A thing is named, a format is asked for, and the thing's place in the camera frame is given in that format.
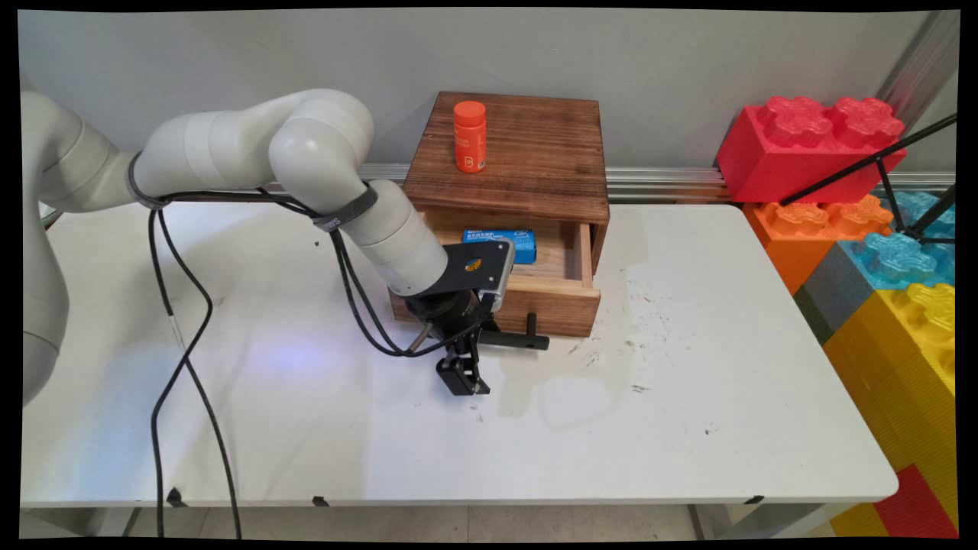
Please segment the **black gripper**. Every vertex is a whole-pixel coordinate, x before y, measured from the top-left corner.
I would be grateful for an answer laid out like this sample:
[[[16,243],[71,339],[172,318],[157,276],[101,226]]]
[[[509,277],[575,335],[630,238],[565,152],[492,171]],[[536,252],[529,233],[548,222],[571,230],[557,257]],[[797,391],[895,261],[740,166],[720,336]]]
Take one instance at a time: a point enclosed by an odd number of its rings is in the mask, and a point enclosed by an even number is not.
[[[490,392],[480,376],[478,340],[482,325],[491,323],[491,293],[458,291],[412,296],[406,309],[423,324],[413,347],[428,337],[447,341],[445,356],[436,373],[453,396],[479,396]]]

